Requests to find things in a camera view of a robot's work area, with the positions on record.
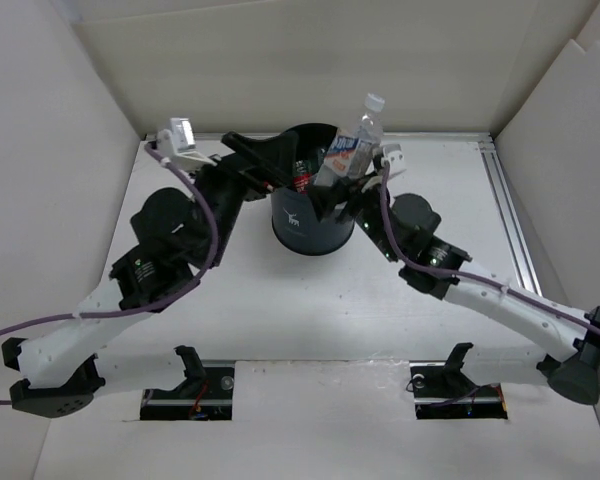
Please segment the clear bottle red label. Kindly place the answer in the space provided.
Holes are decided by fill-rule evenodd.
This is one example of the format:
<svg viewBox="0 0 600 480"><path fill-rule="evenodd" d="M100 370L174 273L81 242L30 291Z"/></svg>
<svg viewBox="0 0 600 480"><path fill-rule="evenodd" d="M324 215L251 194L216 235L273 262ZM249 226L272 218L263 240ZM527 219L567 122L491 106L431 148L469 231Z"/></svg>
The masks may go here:
<svg viewBox="0 0 600 480"><path fill-rule="evenodd" d="M297 193L304 193L310 184L311 171L307 162L296 160L292 168L293 187Z"/></svg>

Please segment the clear bottle orange blue label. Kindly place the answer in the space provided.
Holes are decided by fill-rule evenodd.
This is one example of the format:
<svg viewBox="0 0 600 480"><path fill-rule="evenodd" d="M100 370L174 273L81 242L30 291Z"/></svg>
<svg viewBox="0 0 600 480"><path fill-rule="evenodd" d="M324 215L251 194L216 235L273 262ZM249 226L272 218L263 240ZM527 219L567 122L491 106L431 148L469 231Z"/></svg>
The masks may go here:
<svg viewBox="0 0 600 480"><path fill-rule="evenodd" d="M384 135L379 114L385 100L377 94L368 93L363 110L353 122L339 126L322 165L315 175L314 184L330 187L343 178L359 179L364 176Z"/></svg>

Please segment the clear bottle green blue label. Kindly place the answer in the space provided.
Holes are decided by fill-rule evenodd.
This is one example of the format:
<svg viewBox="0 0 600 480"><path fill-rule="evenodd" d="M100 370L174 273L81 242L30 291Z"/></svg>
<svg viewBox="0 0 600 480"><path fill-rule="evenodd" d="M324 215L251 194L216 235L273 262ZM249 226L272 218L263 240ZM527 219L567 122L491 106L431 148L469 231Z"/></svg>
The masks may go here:
<svg viewBox="0 0 600 480"><path fill-rule="evenodd" d="M319 147L315 150L315 155L316 155L316 159L318 161L319 164L322 164L324 162L326 153L328 152L327 148L323 148L323 147Z"/></svg>

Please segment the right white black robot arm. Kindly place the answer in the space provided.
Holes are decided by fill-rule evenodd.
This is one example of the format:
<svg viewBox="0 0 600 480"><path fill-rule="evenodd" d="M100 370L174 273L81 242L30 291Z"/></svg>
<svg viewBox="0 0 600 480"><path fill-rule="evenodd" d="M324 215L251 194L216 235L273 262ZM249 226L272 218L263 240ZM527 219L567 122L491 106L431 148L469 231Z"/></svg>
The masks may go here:
<svg viewBox="0 0 600 480"><path fill-rule="evenodd" d="M494 383L548 386L578 404L600 400L600 306L589 311L520 289L436 236L441 217L416 194L390 197L389 173L340 180L308 190L319 219L340 209L356 221L414 290L477 312L518 333L529 345L480 348L457 344L442 369L453 393Z"/></svg>

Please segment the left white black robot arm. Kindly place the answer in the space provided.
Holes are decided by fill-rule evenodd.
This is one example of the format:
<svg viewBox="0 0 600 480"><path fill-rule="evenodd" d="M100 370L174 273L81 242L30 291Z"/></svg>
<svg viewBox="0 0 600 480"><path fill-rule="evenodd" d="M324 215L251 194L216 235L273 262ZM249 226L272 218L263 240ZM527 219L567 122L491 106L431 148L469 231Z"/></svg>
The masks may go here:
<svg viewBox="0 0 600 480"><path fill-rule="evenodd" d="M180 149L166 130L146 144L181 187L159 189L145 201L130 221L136 245L72 313L55 318L53 331L3 343L4 364L20 374L9 390L12 409L54 419L109 393L148 388L188 397L203 389L207 375L193 347L137 357L106 347L200 285L220 264L244 203L290 185L296 133L254 139L229 132L221 141L225 156Z"/></svg>

